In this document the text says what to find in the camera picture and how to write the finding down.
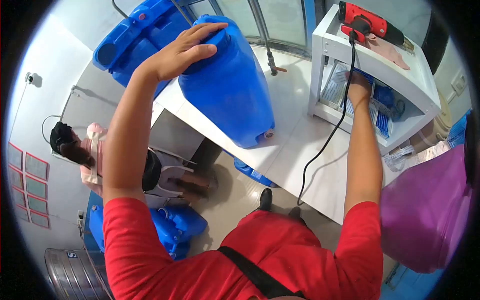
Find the white shelf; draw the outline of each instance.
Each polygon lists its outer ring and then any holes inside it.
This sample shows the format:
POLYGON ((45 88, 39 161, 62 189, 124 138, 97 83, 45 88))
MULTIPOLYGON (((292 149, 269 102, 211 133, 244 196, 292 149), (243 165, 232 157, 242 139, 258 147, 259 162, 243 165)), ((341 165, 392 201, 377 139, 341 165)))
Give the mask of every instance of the white shelf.
MULTIPOLYGON (((349 65, 352 58, 351 45, 348 36, 340 30, 337 13, 338 5, 334 4, 312 35, 312 75, 308 106, 309 115, 317 115, 333 124, 338 123, 342 113, 320 103, 319 99, 330 80, 335 60, 349 65)), ((402 118, 393 123, 390 137, 385 139, 377 135, 382 155, 409 139, 440 112, 440 99, 430 67, 421 48, 412 44, 415 47, 413 53, 394 46, 410 70, 403 70, 360 44, 355 45, 355 68, 393 88, 406 103, 402 118)), ((353 119, 346 116, 340 128, 350 133, 352 123, 353 119)))

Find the stainless steel tank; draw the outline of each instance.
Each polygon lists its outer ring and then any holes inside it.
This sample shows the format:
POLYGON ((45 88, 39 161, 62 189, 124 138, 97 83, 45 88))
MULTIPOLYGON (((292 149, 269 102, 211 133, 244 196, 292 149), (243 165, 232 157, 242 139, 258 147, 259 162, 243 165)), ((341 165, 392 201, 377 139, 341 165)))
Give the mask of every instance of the stainless steel tank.
POLYGON ((112 299, 102 252, 49 248, 45 263, 59 299, 112 299))

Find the red shirt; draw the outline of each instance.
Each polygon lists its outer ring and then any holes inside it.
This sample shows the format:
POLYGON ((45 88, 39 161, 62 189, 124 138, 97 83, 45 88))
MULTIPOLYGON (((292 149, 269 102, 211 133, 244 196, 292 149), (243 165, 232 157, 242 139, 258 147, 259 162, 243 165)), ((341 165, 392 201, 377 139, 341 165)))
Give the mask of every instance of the red shirt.
MULTIPOLYGON (((266 299, 222 253, 174 262, 158 240, 148 208, 136 199, 104 209, 105 259, 115 299, 266 299)), ((291 291, 308 299, 378 299, 382 283, 379 207, 348 212, 335 254, 304 225, 256 211, 223 240, 291 291)))

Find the purple plastic container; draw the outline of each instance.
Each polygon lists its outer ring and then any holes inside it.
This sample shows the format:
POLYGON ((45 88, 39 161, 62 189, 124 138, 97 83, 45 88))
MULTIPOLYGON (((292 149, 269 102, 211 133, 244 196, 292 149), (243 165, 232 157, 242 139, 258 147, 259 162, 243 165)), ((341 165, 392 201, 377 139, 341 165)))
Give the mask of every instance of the purple plastic container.
POLYGON ((382 250, 417 273, 445 268, 463 234, 472 189, 464 148, 411 167, 382 190, 382 250))

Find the woman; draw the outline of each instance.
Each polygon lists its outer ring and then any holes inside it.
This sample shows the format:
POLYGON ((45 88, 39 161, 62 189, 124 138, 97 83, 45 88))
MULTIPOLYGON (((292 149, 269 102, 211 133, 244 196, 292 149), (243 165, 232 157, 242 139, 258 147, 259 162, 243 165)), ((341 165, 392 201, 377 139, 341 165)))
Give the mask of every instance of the woman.
MULTIPOLYGON (((53 151, 79 164, 82 182, 100 197, 107 132, 98 123, 92 123, 87 128, 86 137, 80 140, 70 126, 57 122, 50 134, 53 151)), ((149 149, 142 178, 143 190, 163 198, 184 198, 188 202, 205 198, 209 188, 216 188, 215 177, 210 181, 193 174, 192 169, 183 166, 182 160, 173 153, 149 149), (185 183, 191 183, 195 188, 187 190, 185 183)))

